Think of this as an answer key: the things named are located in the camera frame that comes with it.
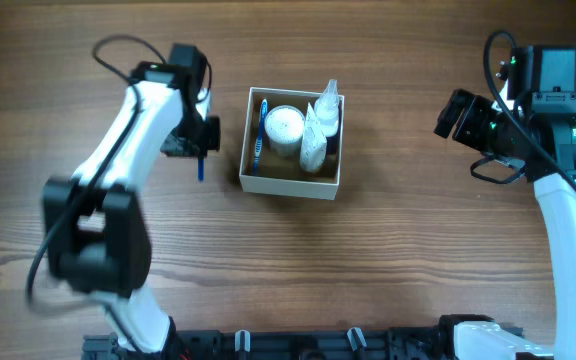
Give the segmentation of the blue disposable razor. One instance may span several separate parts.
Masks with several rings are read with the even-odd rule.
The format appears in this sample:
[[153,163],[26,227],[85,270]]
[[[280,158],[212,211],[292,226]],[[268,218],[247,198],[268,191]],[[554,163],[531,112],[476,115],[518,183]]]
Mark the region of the blue disposable razor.
[[198,158],[198,181],[204,181],[204,157]]

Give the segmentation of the blue white toothbrush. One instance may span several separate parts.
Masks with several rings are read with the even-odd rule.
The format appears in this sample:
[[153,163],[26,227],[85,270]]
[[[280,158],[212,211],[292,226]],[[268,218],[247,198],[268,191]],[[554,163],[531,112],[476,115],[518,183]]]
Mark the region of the blue white toothbrush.
[[263,138],[264,138],[264,131],[265,131],[265,119],[269,112],[269,105],[266,98],[264,98],[260,105],[260,113],[259,113],[259,127],[258,127],[258,134],[255,140],[255,147],[254,147],[254,159],[253,159],[253,170],[252,173],[256,175],[259,169],[259,163],[261,159],[261,153],[263,150]]

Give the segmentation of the cotton swab tub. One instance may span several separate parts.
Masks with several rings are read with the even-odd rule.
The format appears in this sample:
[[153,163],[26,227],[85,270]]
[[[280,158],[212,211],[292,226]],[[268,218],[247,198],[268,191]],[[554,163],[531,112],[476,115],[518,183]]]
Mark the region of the cotton swab tub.
[[265,118],[264,130],[270,148],[281,157],[291,157],[301,148],[305,117],[296,107],[281,105]]

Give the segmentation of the clear bottle dark liquid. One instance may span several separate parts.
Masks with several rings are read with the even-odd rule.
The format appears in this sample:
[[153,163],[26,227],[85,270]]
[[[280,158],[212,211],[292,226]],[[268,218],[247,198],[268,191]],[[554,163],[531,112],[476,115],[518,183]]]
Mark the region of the clear bottle dark liquid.
[[314,110],[322,132],[327,140],[326,152],[333,155],[339,146],[340,98],[337,80],[330,79],[321,96],[316,100]]

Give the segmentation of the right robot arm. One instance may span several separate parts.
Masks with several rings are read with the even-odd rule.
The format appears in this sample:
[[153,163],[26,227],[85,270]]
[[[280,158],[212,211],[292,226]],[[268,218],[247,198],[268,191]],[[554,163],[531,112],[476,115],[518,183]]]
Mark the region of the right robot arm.
[[508,123],[497,103],[463,89],[453,92],[440,113],[435,134],[482,154],[479,165],[495,161],[513,170],[507,183],[524,177],[532,183],[547,229],[556,298],[556,337],[545,350],[521,343],[479,320],[455,328],[459,359],[534,357],[576,359],[576,114],[537,113],[523,123],[555,161],[550,166]]

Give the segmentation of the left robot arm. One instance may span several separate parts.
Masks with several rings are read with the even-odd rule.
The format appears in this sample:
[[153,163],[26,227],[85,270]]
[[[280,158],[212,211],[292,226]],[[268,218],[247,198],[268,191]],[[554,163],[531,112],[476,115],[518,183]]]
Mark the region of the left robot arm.
[[188,347],[148,287],[152,246],[139,193],[164,145],[204,160],[220,147],[209,113],[213,71],[142,62],[127,77],[117,117],[69,179],[51,178],[42,201],[46,237],[37,256],[52,276],[103,308],[120,355],[187,359]]

